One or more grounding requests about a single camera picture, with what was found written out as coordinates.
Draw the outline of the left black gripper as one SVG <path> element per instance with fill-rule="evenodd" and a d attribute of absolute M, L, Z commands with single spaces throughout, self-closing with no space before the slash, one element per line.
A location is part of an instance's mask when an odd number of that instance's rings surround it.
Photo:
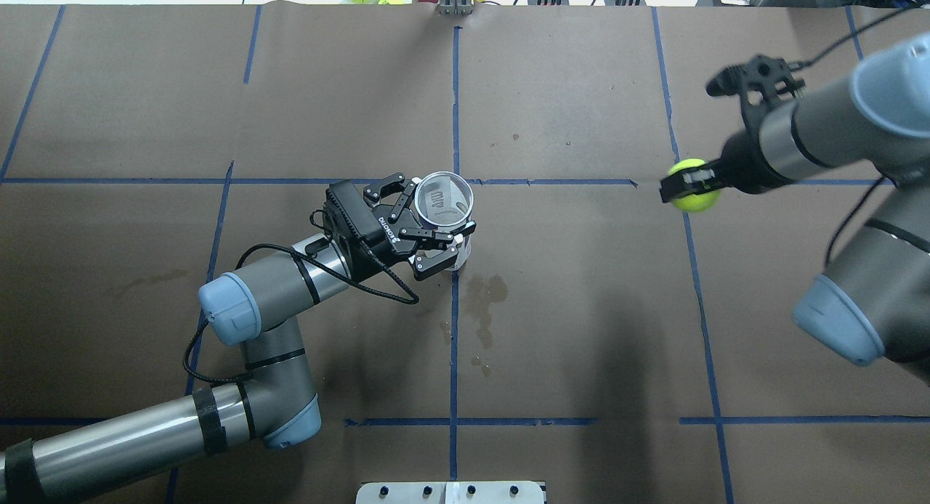
<path fill-rule="evenodd" d="M 378 275 L 382 265 L 391 268 L 412 255 L 395 248 L 400 239 L 389 223 L 381 221 L 381 216 L 367 204 L 378 204 L 386 197 L 404 192 L 406 182 L 405 174 L 398 172 L 363 186 L 363 196 L 350 180 L 334 183 L 325 191 L 323 228 L 338 246 L 349 278 L 367 280 Z M 455 246 L 416 253 L 411 258 L 414 280 L 425 281 L 451 269 L 459 255 L 461 249 Z"/>

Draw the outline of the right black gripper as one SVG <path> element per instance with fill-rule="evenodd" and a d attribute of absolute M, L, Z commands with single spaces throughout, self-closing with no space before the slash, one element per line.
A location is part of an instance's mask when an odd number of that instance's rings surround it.
<path fill-rule="evenodd" d="M 777 173 L 764 159 L 756 137 L 748 130 L 731 134 L 721 149 L 723 177 L 728 186 L 747 194 L 777 189 Z M 681 168 L 660 181 L 662 203 L 718 192 L 720 179 L 710 166 Z"/>

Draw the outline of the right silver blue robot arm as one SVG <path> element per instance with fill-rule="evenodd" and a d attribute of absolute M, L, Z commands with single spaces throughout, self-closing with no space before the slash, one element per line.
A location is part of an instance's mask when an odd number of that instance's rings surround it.
<path fill-rule="evenodd" d="M 758 54 L 711 77 L 706 93 L 737 97 L 742 127 L 716 159 L 672 167 L 660 199 L 685 209 L 725 189 L 764 194 L 870 164 L 875 176 L 862 181 L 793 321 L 852 365 L 886 359 L 927 383 L 928 33 L 808 92 L 799 73 L 812 65 Z"/>

